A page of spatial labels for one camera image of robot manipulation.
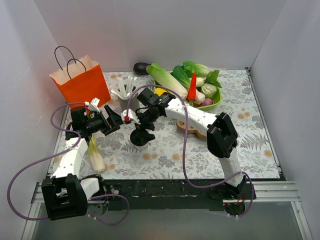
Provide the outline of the black plastic cup lid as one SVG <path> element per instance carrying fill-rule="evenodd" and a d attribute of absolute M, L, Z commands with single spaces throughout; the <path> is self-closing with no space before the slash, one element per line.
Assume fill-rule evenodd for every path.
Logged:
<path fill-rule="evenodd" d="M 135 146 L 146 145 L 149 141 L 144 141 L 143 139 L 139 140 L 135 138 L 135 130 L 130 134 L 130 141 Z"/>

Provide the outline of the white paper coffee cup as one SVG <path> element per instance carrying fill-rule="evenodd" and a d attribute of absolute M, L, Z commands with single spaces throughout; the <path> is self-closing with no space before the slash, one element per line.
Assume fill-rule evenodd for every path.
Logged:
<path fill-rule="evenodd" d="M 138 151 L 142 151 L 142 150 L 146 149 L 147 147 L 148 147 L 147 144 L 142 145 L 142 146 L 136 146 L 136 148 L 137 148 Z"/>

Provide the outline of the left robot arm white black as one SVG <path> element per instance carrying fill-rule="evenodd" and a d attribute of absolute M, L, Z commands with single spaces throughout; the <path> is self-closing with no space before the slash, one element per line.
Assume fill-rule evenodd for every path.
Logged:
<path fill-rule="evenodd" d="M 66 127 L 66 153 L 62 155 L 56 171 L 41 184 L 48 218 L 51 221 L 83 216 L 87 213 L 88 200 L 101 200 L 107 190 L 100 174 L 79 178 L 83 157 L 94 133 L 109 135 L 120 129 L 121 116 L 108 105 L 107 117 L 101 111 L 86 112 L 78 106 L 70 110 L 71 122 Z"/>

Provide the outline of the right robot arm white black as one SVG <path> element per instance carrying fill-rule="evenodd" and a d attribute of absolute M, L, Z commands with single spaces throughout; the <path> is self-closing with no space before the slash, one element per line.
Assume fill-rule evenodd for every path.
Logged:
<path fill-rule="evenodd" d="M 137 113 L 135 130 L 130 134 L 130 141 L 136 147 L 145 146 L 155 139 L 149 131 L 155 129 L 154 122 L 159 117 L 167 117 L 185 122 L 187 127 L 194 127 L 206 136 L 208 151 L 217 157 L 224 173 L 224 185 L 227 195 L 237 199 L 245 192 L 246 177 L 241 172 L 237 156 L 238 133 L 230 116 L 224 112 L 219 115 L 204 112 L 170 93 L 161 96 L 145 88 L 137 99 L 147 108 Z"/>

